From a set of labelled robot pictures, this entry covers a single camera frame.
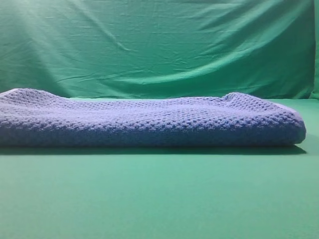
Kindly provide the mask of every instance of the blue blanket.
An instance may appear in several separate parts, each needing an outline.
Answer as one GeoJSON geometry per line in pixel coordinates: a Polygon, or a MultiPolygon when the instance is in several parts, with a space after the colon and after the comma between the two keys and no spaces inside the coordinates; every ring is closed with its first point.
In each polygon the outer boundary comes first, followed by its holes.
{"type": "Polygon", "coordinates": [[[33,89],[0,94],[0,145],[278,146],[305,137],[297,112],[242,93],[96,102],[33,89]]]}

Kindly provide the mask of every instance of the knitted blanket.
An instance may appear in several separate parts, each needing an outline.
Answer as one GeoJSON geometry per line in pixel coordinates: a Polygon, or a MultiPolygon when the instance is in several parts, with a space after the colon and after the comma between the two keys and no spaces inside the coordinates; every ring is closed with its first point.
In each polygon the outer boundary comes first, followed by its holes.
{"type": "Polygon", "coordinates": [[[278,146],[305,136],[297,112],[242,93],[95,102],[33,89],[0,94],[0,145],[278,146]]]}

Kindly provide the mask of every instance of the blanket fold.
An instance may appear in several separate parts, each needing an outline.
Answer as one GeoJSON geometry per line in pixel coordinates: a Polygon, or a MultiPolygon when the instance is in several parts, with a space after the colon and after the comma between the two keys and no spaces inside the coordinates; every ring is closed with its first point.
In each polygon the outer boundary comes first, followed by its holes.
{"type": "Polygon", "coordinates": [[[242,93],[94,102],[34,89],[0,94],[2,146],[280,146],[305,137],[297,112],[242,93]]]}

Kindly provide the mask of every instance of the folded blanket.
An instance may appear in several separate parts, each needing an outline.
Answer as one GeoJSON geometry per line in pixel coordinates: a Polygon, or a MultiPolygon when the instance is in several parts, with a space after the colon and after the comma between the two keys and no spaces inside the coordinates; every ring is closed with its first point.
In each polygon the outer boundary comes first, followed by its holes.
{"type": "Polygon", "coordinates": [[[0,94],[0,145],[278,146],[305,136],[297,112],[242,93],[95,102],[33,89],[0,94]]]}

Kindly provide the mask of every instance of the green screen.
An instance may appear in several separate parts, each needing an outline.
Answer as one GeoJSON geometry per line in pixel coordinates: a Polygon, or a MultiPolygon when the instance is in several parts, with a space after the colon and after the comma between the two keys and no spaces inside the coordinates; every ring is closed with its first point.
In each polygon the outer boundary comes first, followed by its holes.
{"type": "Polygon", "coordinates": [[[315,24],[316,24],[316,72],[315,72],[315,89],[312,97],[319,99],[319,0],[315,0],[315,24]]]}
{"type": "Polygon", "coordinates": [[[2,0],[0,91],[308,98],[313,0],[2,0]]]}

